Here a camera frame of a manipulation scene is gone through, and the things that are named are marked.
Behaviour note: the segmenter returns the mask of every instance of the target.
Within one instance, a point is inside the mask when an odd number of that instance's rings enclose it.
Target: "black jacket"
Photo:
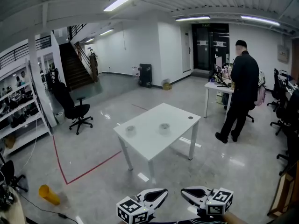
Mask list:
[[[231,72],[231,78],[235,82],[233,101],[252,105],[257,101],[258,89],[258,65],[248,51],[237,56]]]

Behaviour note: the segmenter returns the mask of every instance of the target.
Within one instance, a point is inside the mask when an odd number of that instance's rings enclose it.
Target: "black pants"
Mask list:
[[[228,116],[221,130],[222,137],[225,138],[228,137],[229,132],[232,129],[235,120],[237,120],[237,124],[235,126],[234,133],[236,138],[239,137],[243,129],[243,126],[245,124],[246,116],[249,110],[250,110],[250,105],[246,103],[233,102],[231,107],[229,108]]]

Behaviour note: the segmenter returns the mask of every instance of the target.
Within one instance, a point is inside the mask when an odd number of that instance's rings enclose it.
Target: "table leg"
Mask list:
[[[153,160],[149,161],[149,174],[150,174],[152,183],[156,184],[155,172],[154,172],[154,166],[153,166]]]
[[[198,131],[198,122],[192,127],[191,144],[190,144],[189,158],[188,158],[189,160],[193,159],[195,143],[197,138],[197,131]]]
[[[204,111],[204,118],[206,118],[206,113],[207,113],[207,104],[209,103],[209,92],[210,90],[206,90],[206,104],[205,104],[205,111]]]
[[[229,94],[229,97],[228,97],[228,107],[227,107],[227,109],[226,109],[224,122],[226,121],[226,117],[227,117],[227,115],[228,115],[228,110],[229,110],[229,108],[230,108],[230,102],[232,101],[232,96],[233,96],[233,94],[230,93],[230,94]]]
[[[126,161],[128,163],[129,170],[131,171],[131,170],[133,170],[133,167],[132,167],[132,164],[131,164],[131,160],[130,160],[126,145],[120,137],[118,137],[118,139],[121,143],[121,148],[122,148],[123,154],[125,155]]]

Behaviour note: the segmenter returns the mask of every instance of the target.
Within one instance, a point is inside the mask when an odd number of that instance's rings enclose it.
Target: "yellow cup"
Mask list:
[[[60,199],[57,196],[56,193],[54,193],[51,188],[49,188],[47,185],[42,185],[39,188],[39,196],[41,196],[43,199],[46,199],[48,202],[54,204],[54,205],[59,205],[60,204]]]

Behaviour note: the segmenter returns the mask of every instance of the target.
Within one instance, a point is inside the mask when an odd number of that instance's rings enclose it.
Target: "staircase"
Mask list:
[[[93,83],[93,79],[88,74],[72,45],[68,42],[59,45],[59,49],[66,86],[70,90],[74,90]]]

